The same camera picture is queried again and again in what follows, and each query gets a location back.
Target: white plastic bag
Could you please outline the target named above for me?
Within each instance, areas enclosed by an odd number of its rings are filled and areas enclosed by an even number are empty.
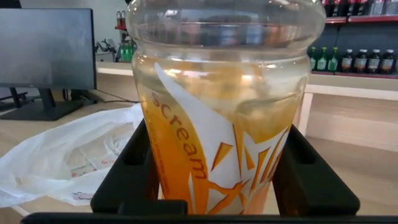
[[[0,207],[44,195],[88,205],[142,119],[140,105],[101,111],[21,142],[0,158]]]

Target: wall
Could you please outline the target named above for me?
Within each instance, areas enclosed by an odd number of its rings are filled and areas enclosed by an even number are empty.
[[[90,8],[94,13],[95,41],[113,39],[120,42],[120,34],[115,30],[117,10],[125,10],[125,0],[20,0],[23,8]]]

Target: white graphic design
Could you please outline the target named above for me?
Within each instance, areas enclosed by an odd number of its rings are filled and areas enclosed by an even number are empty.
[[[243,203],[250,200],[250,192],[268,182],[266,178],[272,172],[272,167],[283,149],[288,127],[273,138],[258,144],[247,133],[243,133],[242,141],[237,141],[232,122],[189,94],[174,82],[158,63],[155,63],[155,70],[166,90],[180,104],[195,128],[206,157],[209,182],[226,190],[242,187],[242,195],[234,194],[232,202],[218,213],[241,212]],[[192,185],[192,176],[189,179],[189,188],[191,201],[194,204],[195,186]],[[218,194],[215,192],[217,190],[209,190],[206,212],[227,197],[221,192]]]

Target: green bottle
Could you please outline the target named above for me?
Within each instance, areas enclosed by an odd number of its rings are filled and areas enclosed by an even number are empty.
[[[333,48],[333,55],[331,56],[331,58],[329,59],[329,62],[328,62],[328,71],[329,72],[335,72],[337,69],[337,64],[338,64],[337,50],[338,50],[337,47]]]
[[[121,43],[120,45],[120,56],[121,56],[121,61],[125,62],[126,61],[126,47],[125,47],[125,43]]]
[[[315,65],[317,64],[317,60],[315,59],[315,47],[311,47],[310,51],[310,61],[311,61],[311,70],[315,70]]]
[[[325,71],[326,69],[326,47],[322,47],[322,54],[321,57],[318,59],[317,62],[317,70],[318,71]]]
[[[132,45],[131,45],[131,41],[129,42],[129,45],[128,45],[128,47],[129,47],[129,62],[131,62],[131,60],[132,60]]]

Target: dark bottle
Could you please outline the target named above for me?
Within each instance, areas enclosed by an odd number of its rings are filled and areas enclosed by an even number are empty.
[[[351,72],[351,67],[353,64],[353,50],[347,49],[347,53],[343,55],[341,60],[341,71],[342,72]]]
[[[368,73],[370,74],[376,74],[379,73],[379,65],[380,65],[380,50],[379,49],[374,49],[373,53],[369,56],[369,62],[368,62]]]
[[[331,8],[332,8],[332,10],[331,10],[332,17],[345,16],[344,15],[345,0],[333,0],[333,5]]]
[[[323,7],[325,8],[326,17],[331,16],[331,0],[322,0]]]
[[[381,16],[384,9],[384,0],[373,0],[369,8],[370,16]]]
[[[359,0],[359,7],[357,16],[365,16],[369,11],[369,1],[368,0]]]
[[[380,73],[391,74],[392,64],[394,64],[394,50],[389,49],[383,55],[383,59],[381,60]]]
[[[366,55],[366,52],[368,51],[365,49],[361,49],[355,57],[354,71],[356,73],[365,73],[366,62],[368,61],[368,56]]]
[[[347,2],[347,16],[356,16],[359,9],[360,0],[348,0]]]
[[[116,13],[116,19],[118,22],[118,26],[122,26],[123,21],[122,21],[122,13],[120,12],[120,10],[118,10]]]

